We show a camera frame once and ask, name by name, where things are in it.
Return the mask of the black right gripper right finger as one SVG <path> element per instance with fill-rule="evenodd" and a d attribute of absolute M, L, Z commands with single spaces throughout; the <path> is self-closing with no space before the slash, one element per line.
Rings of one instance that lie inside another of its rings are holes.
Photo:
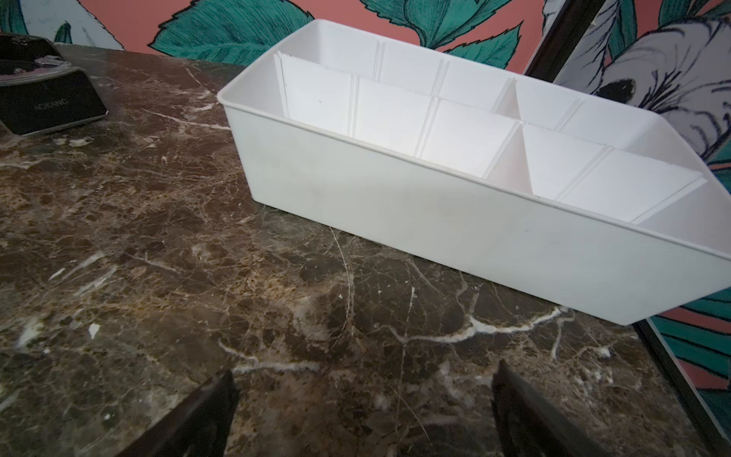
<path fill-rule="evenodd" d="M 496 430 L 506 456 L 608 456 L 610 453 L 502 360 L 491 382 Z"/>

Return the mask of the black belt with metal buckle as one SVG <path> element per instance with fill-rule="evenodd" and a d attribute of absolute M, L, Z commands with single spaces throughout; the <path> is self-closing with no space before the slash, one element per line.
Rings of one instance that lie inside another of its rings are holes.
<path fill-rule="evenodd" d="M 42 37 L 1 34 L 1 125 L 18 136 L 50 133 L 105 117 L 87 72 Z"/>

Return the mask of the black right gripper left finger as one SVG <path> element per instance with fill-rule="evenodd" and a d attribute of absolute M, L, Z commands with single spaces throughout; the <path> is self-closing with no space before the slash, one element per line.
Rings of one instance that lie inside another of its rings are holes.
<path fill-rule="evenodd" d="M 119 454 L 222 456 L 239 399 L 232 372 L 219 371 Z"/>

